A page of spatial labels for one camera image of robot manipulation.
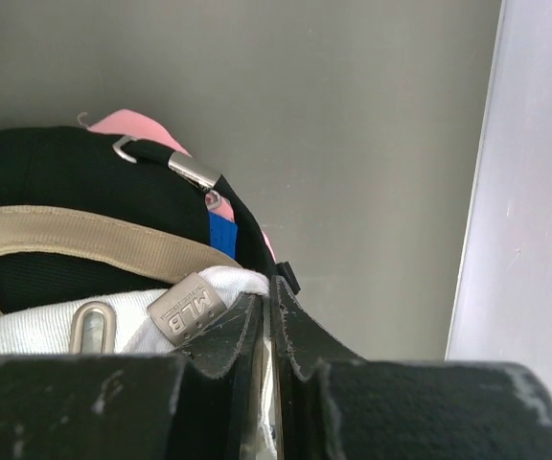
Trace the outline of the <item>white hat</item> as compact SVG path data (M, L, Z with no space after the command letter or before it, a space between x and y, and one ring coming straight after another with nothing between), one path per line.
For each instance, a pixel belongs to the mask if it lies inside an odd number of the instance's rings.
M264 299L255 458L274 456L268 281L215 266L167 289L1 317L0 459L171 459L182 348L242 294Z

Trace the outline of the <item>blue baseball cap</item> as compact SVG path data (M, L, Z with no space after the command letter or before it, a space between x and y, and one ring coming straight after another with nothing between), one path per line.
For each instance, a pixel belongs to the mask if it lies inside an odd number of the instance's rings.
M210 245L231 259L236 258L238 226L212 211L208 213Z

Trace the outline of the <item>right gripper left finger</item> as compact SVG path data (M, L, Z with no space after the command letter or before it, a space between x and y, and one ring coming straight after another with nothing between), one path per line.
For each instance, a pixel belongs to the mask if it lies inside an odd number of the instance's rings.
M170 430L171 459L254 459L262 386L264 299L242 294L188 358Z

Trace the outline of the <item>tan hat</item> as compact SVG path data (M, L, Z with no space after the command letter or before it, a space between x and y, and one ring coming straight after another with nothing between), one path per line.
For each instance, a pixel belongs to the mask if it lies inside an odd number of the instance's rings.
M60 207L3 206L0 256L17 253L105 263L171 285L211 266L239 265L208 245L116 218Z

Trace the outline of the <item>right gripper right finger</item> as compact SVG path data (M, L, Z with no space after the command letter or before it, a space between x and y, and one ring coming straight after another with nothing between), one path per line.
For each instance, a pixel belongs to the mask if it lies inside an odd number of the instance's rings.
M282 276L270 280L270 324L279 457L343 459L329 377L335 363L362 357L301 307Z

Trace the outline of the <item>black cap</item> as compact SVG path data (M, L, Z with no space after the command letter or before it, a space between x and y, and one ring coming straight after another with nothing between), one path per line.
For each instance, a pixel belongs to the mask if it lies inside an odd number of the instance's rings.
M172 149L148 140L86 129L25 127L0 131L0 205L52 206L139 224L224 249L242 267L299 285L289 264L277 264L259 237L259 225L225 179L237 227L219 241L223 225L210 217L203 193L167 162ZM102 262L47 253L0 256L0 311L12 313L119 292L167 288L168 283Z

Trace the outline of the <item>pink baseball cap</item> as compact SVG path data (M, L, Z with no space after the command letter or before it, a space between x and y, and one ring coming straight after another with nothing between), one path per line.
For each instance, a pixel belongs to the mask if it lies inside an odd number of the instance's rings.
M87 125L84 122L83 119L86 116L87 114L82 112L77 117L78 122L82 127L92 132L100 134L122 134L138 139L151 140L190 156L190 153L188 153L161 124L141 113L129 109L119 109L92 125ZM212 214L232 222L235 221L230 202L226 198L218 195L217 192L208 193L205 196L205 203Z

